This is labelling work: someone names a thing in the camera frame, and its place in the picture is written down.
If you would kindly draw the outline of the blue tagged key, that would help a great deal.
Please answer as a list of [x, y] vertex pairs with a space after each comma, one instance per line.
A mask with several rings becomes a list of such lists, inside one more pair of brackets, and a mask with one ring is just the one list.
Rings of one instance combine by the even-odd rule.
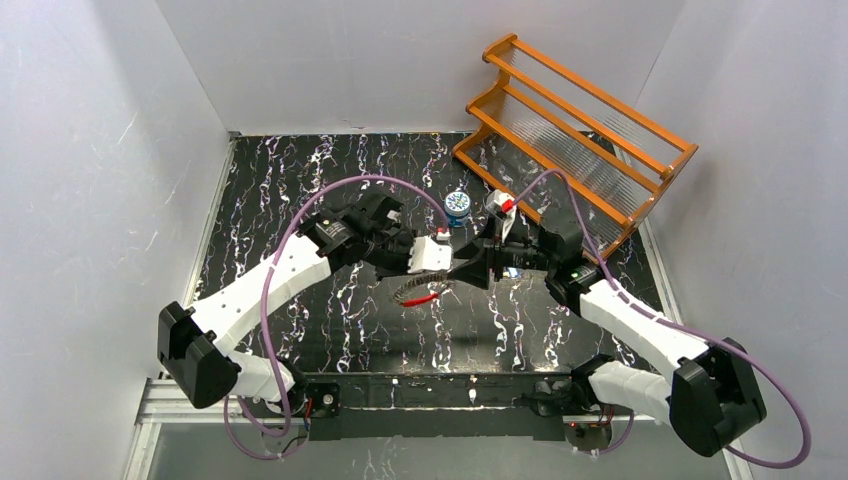
[[521, 274], [516, 268], [509, 267], [509, 268], [506, 268], [504, 270], [503, 277], [504, 278], [516, 279], [516, 278], [520, 278]]

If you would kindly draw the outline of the red handled spiked keyring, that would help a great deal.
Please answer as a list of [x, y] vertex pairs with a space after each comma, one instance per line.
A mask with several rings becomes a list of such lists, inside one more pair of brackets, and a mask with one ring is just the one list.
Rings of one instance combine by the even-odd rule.
[[[415, 288], [429, 286], [431, 283], [436, 284], [435, 289], [428, 289], [426, 294], [420, 296], [411, 295]], [[394, 291], [392, 300], [404, 308], [416, 307], [440, 298], [452, 288], [453, 283], [451, 273], [447, 270], [419, 273], [401, 284]]]

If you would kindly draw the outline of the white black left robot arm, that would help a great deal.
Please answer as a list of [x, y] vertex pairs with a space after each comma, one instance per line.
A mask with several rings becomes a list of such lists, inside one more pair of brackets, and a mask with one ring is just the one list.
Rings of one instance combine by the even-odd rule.
[[441, 238], [400, 222], [402, 205], [381, 194], [325, 208], [298, 222], [280, 251], [190, 306], [173, 301], [158, 315], [157, 358], [190, 404], [208, 408], [231, 395], [287, 405], [297, 380], [284, 361], [238, 351], [270, 314], [341, 268], [365, 262], [383, 276], [434, 271], [449, 253]]

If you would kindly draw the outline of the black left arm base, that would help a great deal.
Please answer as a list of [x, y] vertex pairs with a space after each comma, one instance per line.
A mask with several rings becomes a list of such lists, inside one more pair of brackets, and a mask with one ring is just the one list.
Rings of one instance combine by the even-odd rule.
[[341, 387], [335, 382], [297, 381], [287, 399], [295, 418], [334, 418], [340, 413]]

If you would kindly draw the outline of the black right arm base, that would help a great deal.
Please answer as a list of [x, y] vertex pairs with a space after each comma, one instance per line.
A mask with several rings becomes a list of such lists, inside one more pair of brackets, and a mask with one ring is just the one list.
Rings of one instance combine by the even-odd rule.
[[578, 451], [600, 451], [612, 442], [615, 407], [599, 403], [586, 387], [571, 378], [536, 382], [517, 403], [537, 416], [563, 420], [566, 441]]

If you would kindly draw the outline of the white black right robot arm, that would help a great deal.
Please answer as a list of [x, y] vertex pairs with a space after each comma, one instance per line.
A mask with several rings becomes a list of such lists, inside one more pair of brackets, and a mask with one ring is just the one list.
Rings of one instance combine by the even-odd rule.
[[486, 289], [507, 268], [545, 272], [551, 297], [616, 336], [654, 370], [633, 369], [599, 355], [573, 369], [576, 397], [616, 404], [669, 425], [695, 453], [710, 457], [767, 416], [753, 368], [730, 338], [718, 345], [665, 326], [656, 312], [609, 283], [583, 254], [584, 233], [575, 215], [555, 209], [540, 220], [535, 238], [505, 234], [506, 217], [488, 218], [484, 229], [454, 254], [453, 279]]

